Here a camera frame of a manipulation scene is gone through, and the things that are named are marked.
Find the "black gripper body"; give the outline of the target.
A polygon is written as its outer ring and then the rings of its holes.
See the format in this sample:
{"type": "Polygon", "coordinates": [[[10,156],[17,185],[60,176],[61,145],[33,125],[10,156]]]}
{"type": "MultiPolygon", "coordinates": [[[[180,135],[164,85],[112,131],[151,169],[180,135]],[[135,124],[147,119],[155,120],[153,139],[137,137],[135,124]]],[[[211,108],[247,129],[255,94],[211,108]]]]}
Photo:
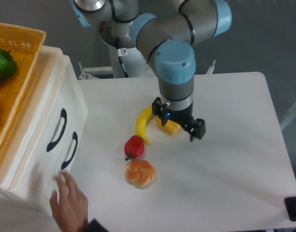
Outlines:
{"type": "Polygon", "coordinates": [[[162,112],[162,126],[165,126],[168,120],[178,123],[183,128],[188,128],[192,124],[193,104],[190,104],[187,108],[179,111],[171,110],[168,106],[163,104],[162,112]]]}

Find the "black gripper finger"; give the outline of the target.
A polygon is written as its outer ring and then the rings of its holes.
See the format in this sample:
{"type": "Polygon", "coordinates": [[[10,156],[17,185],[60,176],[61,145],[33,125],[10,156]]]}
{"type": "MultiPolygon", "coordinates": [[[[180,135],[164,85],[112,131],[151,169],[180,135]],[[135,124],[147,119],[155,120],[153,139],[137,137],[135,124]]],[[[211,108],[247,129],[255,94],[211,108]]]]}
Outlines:
{"type": "Polygon", "coordinates": [[[158,116],[161,119],[162,126],[165,126],[168,121],[168,104],[162,103],[160,97],[156,97],[156,99],[152,103],[152,113],[155,116],[158,116]]]}
{"type": "Polygon", "coordinates": [[[183,129],[189,133],[191,142],[195,139],[201,140],[206,133],[205,120],[201,118],[190,118],[184,123],[183,129]]]}

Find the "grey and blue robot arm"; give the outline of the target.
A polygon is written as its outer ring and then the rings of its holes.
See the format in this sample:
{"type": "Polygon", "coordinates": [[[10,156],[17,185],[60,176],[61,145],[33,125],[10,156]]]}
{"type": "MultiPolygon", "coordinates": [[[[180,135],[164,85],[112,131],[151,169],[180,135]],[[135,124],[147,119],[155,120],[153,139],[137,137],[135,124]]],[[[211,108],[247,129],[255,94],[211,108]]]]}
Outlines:
{"type": "Polygon", "coordinates": [[[140,13],[137,0],[72,0],[83,27],[99,23],[99,33],[108,46],[115,78],[144,77],[151,69],[158,78],[160,96],[152,113],[162,124],[178,123],[191,139],[201,139],[205,121],[193,118],[193,45],[227,31],[232,13],[223,0],[175,0],[177,14],[161,20],[140,13]]]}

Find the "dark sleeved forearm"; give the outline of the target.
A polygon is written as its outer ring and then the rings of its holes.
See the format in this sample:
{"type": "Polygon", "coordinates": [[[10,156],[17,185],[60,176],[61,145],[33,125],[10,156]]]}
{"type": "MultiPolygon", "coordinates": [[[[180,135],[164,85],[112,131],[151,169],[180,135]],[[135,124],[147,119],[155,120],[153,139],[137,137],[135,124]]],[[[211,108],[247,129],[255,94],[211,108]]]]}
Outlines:
{"type": "Polygon", "coordinates": [[[109,232],[104,226],[102,226],[96,219],[93,219],[85,227],[84,232],[109,232]]]}

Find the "person's bare hand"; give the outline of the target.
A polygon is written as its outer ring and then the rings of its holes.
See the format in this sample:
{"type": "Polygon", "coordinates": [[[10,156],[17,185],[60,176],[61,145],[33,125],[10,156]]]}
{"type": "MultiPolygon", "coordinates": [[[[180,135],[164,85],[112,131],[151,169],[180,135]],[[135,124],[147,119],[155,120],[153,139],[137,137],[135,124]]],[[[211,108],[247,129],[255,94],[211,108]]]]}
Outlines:
{"type": "Polygon", "coordinates": [[[63,232],[83,232],[88,225],[88,199],[68,172],[54,177],[58,191],[49,200],[52,215],[63,232]]]}

